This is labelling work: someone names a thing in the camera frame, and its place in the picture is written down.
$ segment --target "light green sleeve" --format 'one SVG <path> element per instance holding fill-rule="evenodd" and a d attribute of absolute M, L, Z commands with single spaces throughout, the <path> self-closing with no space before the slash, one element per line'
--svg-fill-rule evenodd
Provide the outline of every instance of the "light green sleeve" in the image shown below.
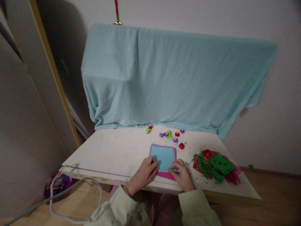
<path fill-rule="evenodd" d="M 221 226 L 200 189 L 179 194 L 183 225 Z"/>
<path fill-rule="evenodd" d="M 101 206 L 100 217 L 95 223 L 86 223 L 85 226 L 98 225 L 126 225 L 137 206 L 137 202 L 131 199 L 122 189 L 117 189 L 113 197 Z"/>

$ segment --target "gold hook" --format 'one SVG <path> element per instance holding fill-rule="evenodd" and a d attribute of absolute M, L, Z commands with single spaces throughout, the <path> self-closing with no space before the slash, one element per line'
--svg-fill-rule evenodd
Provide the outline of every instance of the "gold hook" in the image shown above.
<path fill-rule="evenodd" d="M 121 25 L 121 26 L 123 26 L 123 23 L 116 21 L 116 22 L 114 22 L 114 25 Z"/>

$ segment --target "white cable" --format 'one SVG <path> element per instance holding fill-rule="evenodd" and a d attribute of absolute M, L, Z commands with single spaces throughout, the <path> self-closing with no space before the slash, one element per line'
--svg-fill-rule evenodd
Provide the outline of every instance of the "white cable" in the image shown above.
<path fill-rule="evenodd" d="M 78 221 L 78 220 L 72 219 L 70 217 L 67 217 L 67 216 L 55 213 L 53 211 L 53 209 L 52 209 L 53 184 L 55 183 L 58 175 L 60 175 L 60 173 L 62 172 L 62 170 L 58 172 L 58 174 L 54 177 L 54 179 L 52 180 L 51 185 L 50 185 L 50 205 L 49 205 L 50 213 L 52 215 L 54 215 L 54 216 L 61 217 L 61 218 L 65 219 L 65 220 L 67 220 L 67 221 L 69 221 L 69 222 L 71 222 L 73 224 L 85 224 L 85 223 L 94 223 L 94 222 L 96 222 L 98 220 L 98 218 L 99 218 L 99 212 L 100 212 L 100 205 L 101 205 L 101 198 L 102 198 L 102 195 L 103 195 L 103 190 L 102 190 L 100 184 L 96 180 L 94 180 L 92 178 L 89 178 L 89 177 L 85 177 L 85 178 L 81 179 L 80 181 L 77 182 L 77 184 L 80 183 L 83 180 L 87 180 L 89 182 L 93 181 L 97 185 L 97 187 L 99 188 L 99 190 L 100 190 L 100 198 L 99 198 L 99 202 L 98 202 L 97 215 L 96 215 L 96 217 L 95 217 L 94 220 L 91 220 L 89 218 L 87 221 Z"/>

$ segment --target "wooden floor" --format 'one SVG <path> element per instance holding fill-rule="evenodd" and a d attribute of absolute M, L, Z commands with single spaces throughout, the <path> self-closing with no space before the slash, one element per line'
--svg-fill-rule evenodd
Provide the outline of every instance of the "wooden floor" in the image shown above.
<path fill-rule="evenodd" d="M 212 207 L 222 225 L 301 225 L 301 180 L 274 175 L 244 172 L 262 198 L 260 207 Z M 108 200 L 104 192 L 102 201 Z M 72 194 L 54 204 L 54 210 L 60 214 L 86 220 L 94 212 L 99 201 L 99 190 L 85 182 L 72 191 Z M 1 218 L 0 225 L 10 218 Z M 30 226 L 69 226 L 63 219 L 54 217 L 49 206 L 42 205 L 29 217 L 12 224 Z"/>

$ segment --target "person's right hand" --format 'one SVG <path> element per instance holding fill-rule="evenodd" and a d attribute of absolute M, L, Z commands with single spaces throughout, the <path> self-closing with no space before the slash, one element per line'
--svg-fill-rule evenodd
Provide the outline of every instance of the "person's right hand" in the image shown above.
<path fill-rule="evenodd" d="M 172 169 L 177 167 L 181 172 L 176 173 Z M 173 162 L 168 172 L 176 179 L 179 186 L 183 189 L 184 192 L 195 190 L 194 183 L 192 181 L 189 169 L 185 166 L 185 164 L 181 160 L 176 160 Z"/>

